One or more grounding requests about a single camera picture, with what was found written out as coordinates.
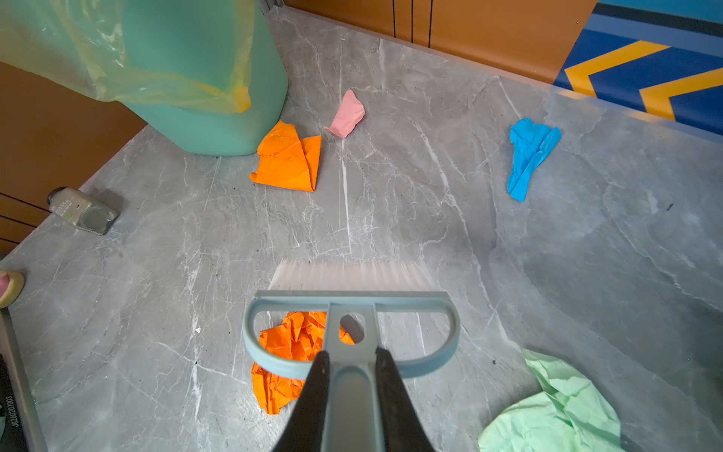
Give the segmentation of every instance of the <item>blue paper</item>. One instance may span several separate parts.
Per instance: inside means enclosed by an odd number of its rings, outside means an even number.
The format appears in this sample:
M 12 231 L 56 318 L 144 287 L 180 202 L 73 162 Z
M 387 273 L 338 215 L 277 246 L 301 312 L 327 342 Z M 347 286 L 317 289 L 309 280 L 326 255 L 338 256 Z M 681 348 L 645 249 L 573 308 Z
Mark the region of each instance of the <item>blue paper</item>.
M 544 162 L 560 138 L 562 132 L 555 127 L 535 124 L 530 118 L 520 119 L 510 129 L 510 141 L 515 146 L 512 174 L 507 181 L 507 191 L 517 201 L 524 201 L 532 171 Z

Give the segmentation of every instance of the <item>paper scrap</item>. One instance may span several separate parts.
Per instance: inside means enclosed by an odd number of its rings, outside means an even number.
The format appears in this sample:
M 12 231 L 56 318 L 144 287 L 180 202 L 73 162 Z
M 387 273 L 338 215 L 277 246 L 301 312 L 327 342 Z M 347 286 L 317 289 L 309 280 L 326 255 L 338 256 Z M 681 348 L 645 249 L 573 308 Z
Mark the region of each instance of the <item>paper scrap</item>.
M 264 330 L 259 343 L 277 357 L 295 361 L 313 361 L 324 343 L 326 312 L 292 312 L 281 325 Z M 349 345 L 354 341 L 344 328 L 339 328 L 339 339 Z M 268 414 L 279 414 L 281 407 L 299 398 L 303 380 L 279 377 L 254 363 L 251 369 L 254 394 L 259 406 Z
M 479 436 L 480 452 L 623 452 L 620 420 L 585 375 L 524 350 L 542 392 L 503 411 Z
M 279 121 L 259 144 L 259 168 L 249 178 L 257 184 L 316 190 L 321 135 L 299 139 L 296 127 Z
M 347 90 L 341 99 L 341 105 L 334 116 L 331 127 L 325 127 L 325 129 L 334 135 L 346 138 L 363 117 L 364 105 L 356 98 L 354 91 Z
M 510 129 L 510 141 L 515 147 L 512 174 L 507 180 L 507 191 L 517 201 L 524 201 L 532 171 L 552 152 L 562 137 L 560 129 L 535 124 L 530 118 L 521 119 Z

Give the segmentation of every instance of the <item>pink paper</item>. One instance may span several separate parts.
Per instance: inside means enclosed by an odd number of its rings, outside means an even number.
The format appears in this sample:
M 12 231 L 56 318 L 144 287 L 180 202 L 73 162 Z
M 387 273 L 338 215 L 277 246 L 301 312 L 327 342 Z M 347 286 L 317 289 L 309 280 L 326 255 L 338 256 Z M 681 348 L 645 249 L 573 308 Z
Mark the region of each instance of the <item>pink paper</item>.
M 364 105 L 356 98 L 354 91 L 347 90 L 331 127 L 325 128 L 334 135 L 346 138 L 363 117 Z

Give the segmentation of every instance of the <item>yellow plastic bag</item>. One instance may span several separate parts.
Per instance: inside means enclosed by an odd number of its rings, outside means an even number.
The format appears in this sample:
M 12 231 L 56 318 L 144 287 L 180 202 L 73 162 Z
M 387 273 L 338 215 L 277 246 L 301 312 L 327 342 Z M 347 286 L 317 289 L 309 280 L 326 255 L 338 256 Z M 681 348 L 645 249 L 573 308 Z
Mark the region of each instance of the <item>yellow plastic bag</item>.
M 5 0 L 0 61 L 100 101 L 251 106 L 254 0 Z

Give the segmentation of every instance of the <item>green paper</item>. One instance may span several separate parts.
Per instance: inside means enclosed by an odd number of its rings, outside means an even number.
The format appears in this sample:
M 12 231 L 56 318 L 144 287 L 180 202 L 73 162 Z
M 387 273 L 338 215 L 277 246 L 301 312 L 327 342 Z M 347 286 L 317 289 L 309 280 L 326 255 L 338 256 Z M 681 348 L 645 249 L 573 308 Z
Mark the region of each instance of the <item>green paper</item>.
M 522 356 L 542 392 L 497 416 L 479 436 L 480 452 L 623 452 L 620 420 L 585 375 L 561 359 Z

